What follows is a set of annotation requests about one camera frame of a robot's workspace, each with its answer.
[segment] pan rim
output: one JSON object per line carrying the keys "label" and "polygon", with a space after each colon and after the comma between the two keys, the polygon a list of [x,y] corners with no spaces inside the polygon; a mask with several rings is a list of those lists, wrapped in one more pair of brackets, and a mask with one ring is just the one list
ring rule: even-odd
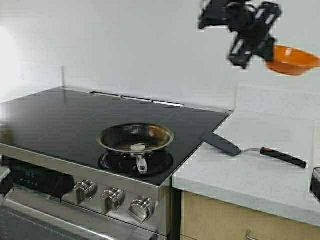
{"label": "pan rim", "polygon": [[[112,129],[112,128],[117,128],[117,127],[124,127],[124,126],[132,126],[132,125],[148,125],[148,126],[152,126],[152,127],[157,127],[157,128],[161,128],[163,130],[165,130],[169,136],[169,141],[160,146],[160,147],[156,147],[152,150],[144,150],[144,151],[124,151],[124,150],[118,150],[118,149],[115,149],[115,148],[112,148],[112,147],[109,147],[109,146],[106,146],[103,144],[102,142],[102,139],[103,139],[103,136],[104,136],[104,133],[109,130],[109,129]],[[158,150],[161,150],[161,149],[164,149],[166,148],[167,146],[169,146],[175,139],[175,134],[172,130],[170,130],[169,128],[165,127],[165,126],[162,126],[162,125],[159,125],[159,124],[153,124],[153,123],[143,123],[143,122],[136,122],[136,123],[126,123],[126,124],[119,124],[119,125],[114,125],[114,126],[111,126],[111,127],[108,127],[106,129],[104,129],[99,135],[98,137],[96,138],[98,144],[100,146],[102,146],[103,148],[107,149],[107,150],[110,150],[110,151],[114,151],[114,152],[117,152],[117,153],[123,153],[123,154],[134,154],[134,155],[141,155],[141,154],[146,154],[146,153],[152,153],[154,151],[158,151]]]}

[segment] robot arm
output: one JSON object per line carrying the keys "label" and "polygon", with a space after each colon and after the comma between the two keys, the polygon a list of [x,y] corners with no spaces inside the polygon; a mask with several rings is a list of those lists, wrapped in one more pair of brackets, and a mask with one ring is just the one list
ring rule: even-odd
{"label": "robot arm", "polygon": [[237,36],[228,55],[234,66],[243,69],[253,56],[272,62],[276,39],[269,31],[281,16],[276,3],[263,2],[258,8],[247,4],[250,0],[210,0],[199,17],[198,28],[227,26]]}

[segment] drawer handle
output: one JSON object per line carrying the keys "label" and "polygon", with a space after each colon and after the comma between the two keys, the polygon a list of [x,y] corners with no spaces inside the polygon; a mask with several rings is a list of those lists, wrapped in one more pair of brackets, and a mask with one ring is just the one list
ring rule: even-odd
{"label": "drawer handle", "polygon": [[258,239],[255,239],[255,238],[251,237],[250,235],[251,235],[251,231],[248,230],[248,231],[246,232],[246,239],[247,239],[247,240],[258,240]]}

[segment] spatula handle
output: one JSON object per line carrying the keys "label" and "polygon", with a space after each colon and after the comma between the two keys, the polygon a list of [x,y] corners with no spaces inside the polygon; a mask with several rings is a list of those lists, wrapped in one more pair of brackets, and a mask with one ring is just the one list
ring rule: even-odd
{"label": "spatula handle", "polygon": [[261,148],[260,154],[296,165],[302,169],[305,169],[307,166],[307,163],[305,161],[302,161],[296,157],[284,154],[282,152],[272,150],[270,148],[266,148],[266,147]]}

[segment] orange bowl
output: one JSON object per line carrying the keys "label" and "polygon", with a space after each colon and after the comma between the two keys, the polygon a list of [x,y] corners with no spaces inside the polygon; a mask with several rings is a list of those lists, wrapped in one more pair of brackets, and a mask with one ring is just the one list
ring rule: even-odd
{"label": "orange bowl", "polygon": [[320,58],[305,51],[280,45],[275,45],[273,50],[273,61],[266,61],[266,65],[277,73],[300,76],[320,67]]}

